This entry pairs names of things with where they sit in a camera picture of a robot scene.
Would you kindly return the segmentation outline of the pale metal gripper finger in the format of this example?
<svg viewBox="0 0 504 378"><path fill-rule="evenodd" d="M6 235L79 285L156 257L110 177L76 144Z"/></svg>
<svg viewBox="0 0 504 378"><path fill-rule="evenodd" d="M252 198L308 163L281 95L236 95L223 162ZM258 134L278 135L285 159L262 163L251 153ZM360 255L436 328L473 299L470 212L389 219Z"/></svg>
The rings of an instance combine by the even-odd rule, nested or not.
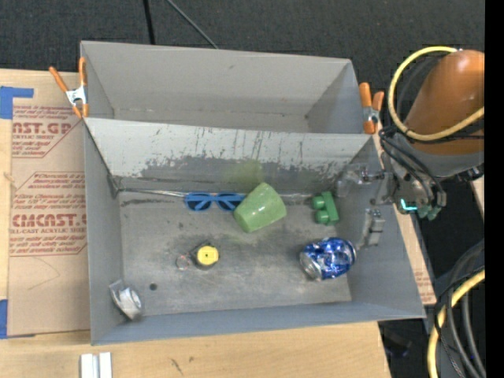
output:
<svg viewBox="0 0 504 378"><path fill-rule="evenodd" d="M362 163L348 165L336 180L335 194L338 198L344 198L348 196L353 186L370 184L383 180L384 177L383 170L372 172L367 165Z"/></svg>
<svg viewBox="0 0 504 378"><path fill-rule="evenodd" d="M359 247L376 246L383 233L385 219L378 208L365 210L365 219L359 240Z"/></svg>

